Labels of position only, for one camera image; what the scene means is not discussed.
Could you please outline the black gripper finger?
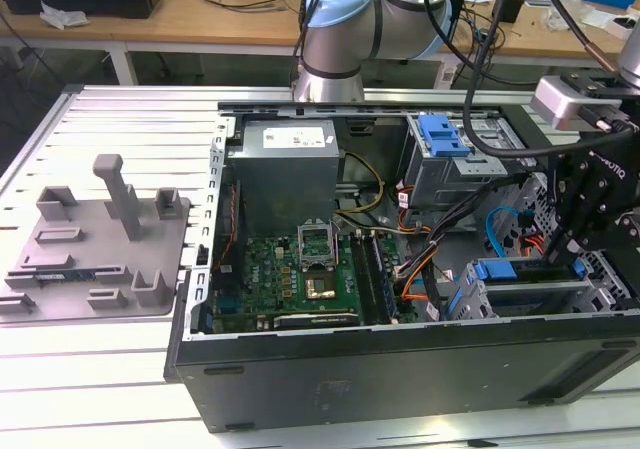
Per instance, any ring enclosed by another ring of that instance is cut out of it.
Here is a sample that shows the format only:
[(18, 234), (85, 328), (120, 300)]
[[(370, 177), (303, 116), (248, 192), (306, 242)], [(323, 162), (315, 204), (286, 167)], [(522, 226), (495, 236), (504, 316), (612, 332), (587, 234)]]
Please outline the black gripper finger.
[(584, 252), (636, 247), (639, 213), (614, 211), (609, 203), (575, 203), (562, 215), (562, 264), (569, 265)]
[(554, 208), (556, 228), (548, 242), (544, 261), (551, 266), (571, 264), (594, 241), (593, 150), (584, 149), (549, 158), (547, 195)]

